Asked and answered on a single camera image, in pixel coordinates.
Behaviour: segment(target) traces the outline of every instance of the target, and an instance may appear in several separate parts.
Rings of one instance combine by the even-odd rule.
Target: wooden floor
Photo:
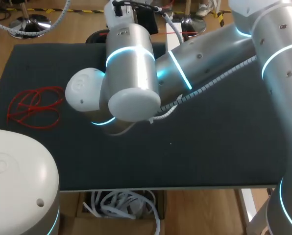
[[[46,14],[54,22],[59,13]],[[19,16],[12,12],[11,19]],[[232,22],[232,16],[224,17],[225,23]],[[207,31],[219,27],[217,19],[206,18]],[[33,43],[84,43],[93,32],[104,29],[105,21],[100,14],[67,13],[62,23],[52,32],[33,39],[19,40],[0,30],[0,77],[5,63],[15,44]],[[160,31],[165,31],[161,24]],[[165,40],[165,36],[152,36],[152,41]],[[108,235],[108,234],[140,234],[150,235],[154,232],[154,221],[100,220],[93,222],[84,219],[69,218],[61,231],[62,235]],[[242,235],[243,224],[238,208],[237,198],[232,189],[229,190],[180,190],[168,191],[168,207],[166,219],[162,222],[161,234],[166,235]]]

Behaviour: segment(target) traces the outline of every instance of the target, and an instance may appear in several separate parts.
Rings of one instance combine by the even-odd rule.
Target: person's shoe
[[[196,12],[196,15],[199,17],[205,17],[209,12],[211,12],[214,8],[214,4],[212,0],[208,0],[208,4],[199,4],[198,11]]]

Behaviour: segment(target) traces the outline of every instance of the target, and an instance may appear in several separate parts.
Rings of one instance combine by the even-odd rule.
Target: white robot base
[[[57,235],[59,174],[36,140],[0,130],[0,235]]]

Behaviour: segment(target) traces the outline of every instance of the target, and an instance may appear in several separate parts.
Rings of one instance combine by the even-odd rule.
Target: dark gray table mat
[[[158,57],[165,47],[154,49]],[[256,186],[281,180],[285,138],[256,63],[180,105],[169,118],[138,123],[120,137],[103,134],[66,102],[59,107],[61,121],[50,130],[6,125],[14,95],[65,88],[81,69],[104,71],[105,57],[104,44],[18,45],[0,80],[0,129],[43,144],[58,166],[61,190]],[[32,122],[42,124],[47,117],[43,113]]]

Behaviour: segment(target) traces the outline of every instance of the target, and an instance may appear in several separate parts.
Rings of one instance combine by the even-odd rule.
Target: red cable
[[[39,106],[39,104],[42,100],[42,93],[45,91],[57,93],[58,99],[50,105]],[[24,97],[17,104],[16,110],[19,110],[19,108],[26,108],[26,109],[23,111],[11,113],[11,107],[12,107],[13,103],[15,102],[16,99],[20,98],[23,95],[24,95]],[[29,97],[32,97],[30,103],[24,104],[25,100],[28,99]],[[56,110],[54,107],[59,105],[63,101],[63,97],[64,97],[64,91],[61,87],[43,87],[43,88],[39,88],[36,90],[27,90],[27,91],[20,92],[12,98],[12,100],[9,104],[8,111],[7,111],[7,123],[9,122],[9,120],[13,120],[13,121],[16,121],[17,123],[19,123],[23,126],[33,128],[33,129],[52,128],[60,120],[60,114],[59,114],[58,110]],[[46,111],[46,110],[54,111],[57,113],[58,119],[54,123],[52,123],[48,126],[32,126],[32,125],[29,125],[29,124],[24,122],[29,116],[37,114],[39,112]]]
[[[165,8],[170,8],[170,6],[173,6],[174,4],[174,0],[172,0],[169,4],[162,6],[161,8],[165,9]]]
[[[175,32],[170,32],[170,33],[156,33],[156,34],[152,34],[153,35],[159,35],[159,34],[174,34]],[[198,33],[198,32],[180,32],[180,34],[192,34],[192,33]],[[103,35],[108,35],[108,33],[100,33],[99,36],[103,36]]]

